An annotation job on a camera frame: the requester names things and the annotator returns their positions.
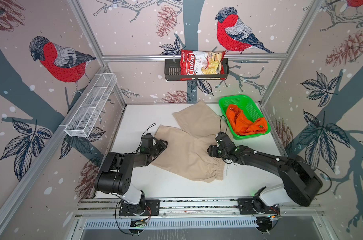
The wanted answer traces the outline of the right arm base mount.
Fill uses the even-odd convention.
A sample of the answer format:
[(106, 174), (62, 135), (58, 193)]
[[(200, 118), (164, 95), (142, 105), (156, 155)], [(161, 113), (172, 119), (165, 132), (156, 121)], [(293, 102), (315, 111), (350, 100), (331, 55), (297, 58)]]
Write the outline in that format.
[(261, 200), (260, 195), (266, 188), (259, 189), (251, 198), (237, 199), (236, 208), (239, 209), (241, 215), (280, 215), (279, 205), (269, 207)]

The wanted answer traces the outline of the beige shorts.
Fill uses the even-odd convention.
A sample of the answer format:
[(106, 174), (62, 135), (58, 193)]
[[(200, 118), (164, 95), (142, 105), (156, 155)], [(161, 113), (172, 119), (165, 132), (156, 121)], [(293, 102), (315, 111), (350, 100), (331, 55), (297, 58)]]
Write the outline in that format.
[(179, 128), (158, 127), (155, 137), (168, 145), (151, 164), (191, 181), (222, 181), (225, 163), (207, 150), (217, 144), (215, 137), (225, 121), (202, 101), (172, 115)]

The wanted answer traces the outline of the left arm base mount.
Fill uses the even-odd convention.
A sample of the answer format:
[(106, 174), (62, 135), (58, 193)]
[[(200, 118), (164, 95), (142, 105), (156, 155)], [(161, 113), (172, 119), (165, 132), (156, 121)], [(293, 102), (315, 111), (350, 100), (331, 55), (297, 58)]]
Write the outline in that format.
[(147, 200), (145, 197), (144, 192), (141, 192), (140, 200), (137, 205), (129, 204), (124, 202), (123, 200), (120, 201), (120, 206), (117, 207), (119, 212), (118, 215), (120, 217), (151, 217), (151, 216), (158, 216), (159, 208), (160, 208), (160, 200), (158, 199), (149, 199)]

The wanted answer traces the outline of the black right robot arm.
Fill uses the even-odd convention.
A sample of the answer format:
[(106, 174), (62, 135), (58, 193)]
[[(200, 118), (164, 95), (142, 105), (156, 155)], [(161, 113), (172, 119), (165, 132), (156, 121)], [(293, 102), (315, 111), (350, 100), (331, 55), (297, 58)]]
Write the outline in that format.
[(262, 153), (243, 145), (236, 146), (227, 136), (217, 137), (216, 142), (207, 149), (210, 157), (220, 158), (226, 164), (255, 167), (282, 180), (279, 185), (262, 187), (257, 191), (253, 197), (256, 211), (260, 207), (287, 202), (308, 207), (323, 187), (323, 182), (312, 167), (302, 160)]

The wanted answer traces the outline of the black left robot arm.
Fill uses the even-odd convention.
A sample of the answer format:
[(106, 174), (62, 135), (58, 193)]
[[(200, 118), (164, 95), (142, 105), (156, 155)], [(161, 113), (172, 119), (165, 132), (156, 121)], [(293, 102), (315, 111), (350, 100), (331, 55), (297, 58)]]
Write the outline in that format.
[(95, 190), (120, 196), (126, 194), (130, 188), (133, 169), (148, 166), (165, 151), (167, 145), (167, 141), (147, 134), (141, 138), (136, 152), (108, 153), (95, 179)]

